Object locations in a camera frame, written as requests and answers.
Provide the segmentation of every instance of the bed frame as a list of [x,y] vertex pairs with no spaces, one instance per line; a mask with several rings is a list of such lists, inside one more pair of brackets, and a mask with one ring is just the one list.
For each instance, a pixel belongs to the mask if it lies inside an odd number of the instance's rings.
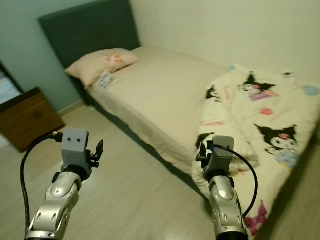
[[[39,22],[63,69],[68,68],[83,55],[98,50],[123,48],[131,51],[140,47],[129,0],[97,0],[42,16],[39,18]],[[132,140],[154,156],[171,173],[205,198],[191,176],[165,161],[151,145],[142,141],[127,124],[104,110],[85,91],[78,79],[69,78],[87,106],[95,107]]]

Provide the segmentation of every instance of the wooden floor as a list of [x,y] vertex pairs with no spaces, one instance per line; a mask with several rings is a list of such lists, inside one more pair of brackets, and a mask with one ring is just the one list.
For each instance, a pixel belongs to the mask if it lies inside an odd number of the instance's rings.
[[[68,127],[89,131],[88,149],[94,150],[101,139],[104,141],[100,168],[94,168],[82,186],[65,240],[215,239],[206,202],[102,115],[82,106],[67,114],[64,121]],[[286,187],[268,228],[256,239],[320,239],[319,147],[312,147],[310,155],[307,169],[292,180],[297,190]],[[22,157],[11,145],[1,150],[1,240],[24,238],[19,177]],[[60,144],[53,140],[41,143],[30,154],[25,177],[32,216],[61,164]]]

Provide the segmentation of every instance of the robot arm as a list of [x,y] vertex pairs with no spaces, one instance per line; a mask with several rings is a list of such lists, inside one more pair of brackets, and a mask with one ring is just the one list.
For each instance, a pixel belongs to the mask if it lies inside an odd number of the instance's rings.
[[228,136],[214,136],[208,141],[207,148],[212,154],[199,156],[203,177],[209,182],[209,203],[217,240],[247,240],[248,234],[242,217],[240,202],[234,189],[234,182],[229,178],[229,165],[233,154],[214,145],[234,149],[234,139]]
[[67,128],[64,133],[55,133],[61,143],[63,165],[27,229],[26,240],[63,240],[82,182],[91,176],[92,168],[99,167],[104,150],[101,141],[96,153],[91,154],[86,149],[88,138],[89,133],[83,129]]

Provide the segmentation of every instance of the headboard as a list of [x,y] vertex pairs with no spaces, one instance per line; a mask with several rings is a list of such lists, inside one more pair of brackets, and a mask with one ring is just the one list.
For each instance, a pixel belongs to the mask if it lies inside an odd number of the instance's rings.
[[[39,22],[64,69],[98,50],[140,47],[129,0],[97,0],[42,16]],[[70,79],[90,105],[81,82]]]

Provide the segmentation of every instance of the pink pillow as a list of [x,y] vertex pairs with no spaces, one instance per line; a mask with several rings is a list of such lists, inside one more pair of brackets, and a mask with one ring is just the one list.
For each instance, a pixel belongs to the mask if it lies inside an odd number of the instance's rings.
[[137,56],[128,50],[122,48],[106,49],[84,55],[65,72],[80,79],[84,88],[87,89],[95,84],[104,72],[113,74],[137,61]]

